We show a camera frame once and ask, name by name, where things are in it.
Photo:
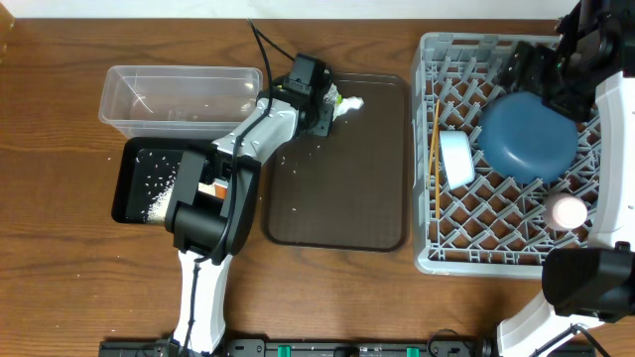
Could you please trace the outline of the aluminium foil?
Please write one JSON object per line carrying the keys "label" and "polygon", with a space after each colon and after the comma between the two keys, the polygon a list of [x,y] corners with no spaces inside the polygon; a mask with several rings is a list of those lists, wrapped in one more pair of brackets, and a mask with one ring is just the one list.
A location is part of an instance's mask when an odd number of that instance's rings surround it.
{"label": "aluminium foil", "polygon": [[328,92],[326,93],[326,95],[324,96],[324,101],[330,104],[336,104],[336,95],[337,95],[338,90],[337,90],[337,86],[333,83]]}

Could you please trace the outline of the white paper napkin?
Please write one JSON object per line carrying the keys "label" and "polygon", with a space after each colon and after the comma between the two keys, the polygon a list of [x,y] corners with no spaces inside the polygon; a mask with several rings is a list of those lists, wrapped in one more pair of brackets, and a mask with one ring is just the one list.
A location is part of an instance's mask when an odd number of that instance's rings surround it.
{"label": "white paper napkin", "polygon": [[341,104],[334,104],[332,120],[336,120],[338,117],[346,114],[351,110],[359,110],[364,105],[364,100],[361,97],[342,97]]}

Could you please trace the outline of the large blue plate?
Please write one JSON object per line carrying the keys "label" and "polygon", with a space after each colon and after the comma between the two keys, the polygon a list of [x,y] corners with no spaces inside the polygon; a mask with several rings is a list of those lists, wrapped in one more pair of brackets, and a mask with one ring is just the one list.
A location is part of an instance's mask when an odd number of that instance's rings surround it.
{"label": "large blue plate", "polygon": [[572,165],[578,143],[574,122],[530,92],[489,104],[478,121],[477,144],[487,164],[518,183],[557,180]]}

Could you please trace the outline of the wooden chopstick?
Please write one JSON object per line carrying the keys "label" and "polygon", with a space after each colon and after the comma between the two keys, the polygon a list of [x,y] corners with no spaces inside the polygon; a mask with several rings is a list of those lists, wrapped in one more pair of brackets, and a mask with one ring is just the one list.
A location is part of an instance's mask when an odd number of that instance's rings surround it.
{"label": "wooden chopstick", "polygon": [[434,127],[434,174],[435,174],[435,218],[437,221],[441,218],[441,185],[440,185],[440,143],[439,143],[439,123]]}
{"label": "wooden chopstick", "polygon": [[428,179],[428,186],[430,187],[431,185],[431,181],[432,181],[432,176],[433,176],[433,164],[435,162],[435,154],[436,154],[436,147],[437,147],[437,138],[438,138],[438,128],[439,128],[439,112],[440,112],[440,104],[441,104],[441,100],[438,99],[435,105],[435,110],[434,110],[434,120],[433,120],[433,133],[432,133],[432,139],[431,139],[431,143],[430,143],[430,152],[429,152],[429,179]]}

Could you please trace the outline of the light blue rice bowl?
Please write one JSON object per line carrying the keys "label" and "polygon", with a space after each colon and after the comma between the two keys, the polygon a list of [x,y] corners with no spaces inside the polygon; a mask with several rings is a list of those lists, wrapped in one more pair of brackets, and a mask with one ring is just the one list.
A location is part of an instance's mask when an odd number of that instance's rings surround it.
{"label": "light blue rice bowl", "polygon": [[475,180],[475,170],[467,135],[462,131],[441,131],[440,143],[446,182],[450,190]]}

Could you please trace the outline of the white pink cup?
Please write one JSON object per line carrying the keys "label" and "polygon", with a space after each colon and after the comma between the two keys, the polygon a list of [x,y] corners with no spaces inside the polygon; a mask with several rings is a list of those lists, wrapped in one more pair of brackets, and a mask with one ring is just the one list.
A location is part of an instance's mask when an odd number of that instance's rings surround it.
{"label": "white pink cup", "polygon": [[572,194],[555,193],[544,202],[543,220],[553,230],[573,230],[581,226],[587,218],[584,202]]}

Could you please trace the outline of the pile of white rice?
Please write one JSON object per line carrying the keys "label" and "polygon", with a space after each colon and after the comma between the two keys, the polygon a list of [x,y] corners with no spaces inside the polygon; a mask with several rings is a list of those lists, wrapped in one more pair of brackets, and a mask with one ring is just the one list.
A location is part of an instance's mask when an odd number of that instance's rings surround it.
{"label": "pile of white rice", "polygon": [[163,224],[182,151],[141,150],[135,159],[126,214],[135,222]]}

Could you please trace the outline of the orange carrot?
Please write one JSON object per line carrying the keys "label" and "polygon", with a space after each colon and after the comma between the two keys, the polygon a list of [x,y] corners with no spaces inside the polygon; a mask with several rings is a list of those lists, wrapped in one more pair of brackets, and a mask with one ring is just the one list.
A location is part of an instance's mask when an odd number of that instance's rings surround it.
{"label": "orange carrot", "polygon": [[227,195],[227,186],[220,184],[220,183],[214,183],[212,185],[213,188],[213,195],[217,198],[220,199],[225,199],[226,195]]}

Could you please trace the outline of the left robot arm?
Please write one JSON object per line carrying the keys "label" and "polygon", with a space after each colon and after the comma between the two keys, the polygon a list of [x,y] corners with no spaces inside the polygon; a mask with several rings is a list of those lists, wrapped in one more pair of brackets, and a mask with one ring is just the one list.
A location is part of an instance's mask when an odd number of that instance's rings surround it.
{"label": "left robot arm", "polygon": [[253,224],[261,169],[293,139],[327,136],[340,102],[331,81],[276,80],[232,132],[205,150],[184,151],[164,218],[183,272],[172,355],[209,356],[217,349],[226,328],[229,270]]}

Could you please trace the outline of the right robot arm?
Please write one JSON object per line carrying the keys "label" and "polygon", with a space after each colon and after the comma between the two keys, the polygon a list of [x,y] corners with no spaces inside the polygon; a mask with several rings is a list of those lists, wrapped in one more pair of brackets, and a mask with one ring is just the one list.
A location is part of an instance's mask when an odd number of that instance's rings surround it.
{"label": "right robot arm", "polygon": [[634,313],[634,4],[580,1],[555,49],[519,43],[498,76],[573,121],[600,121],[597,204],[584,249],[554,249],[541,291],[500,322],[484,356],[547,356]]}

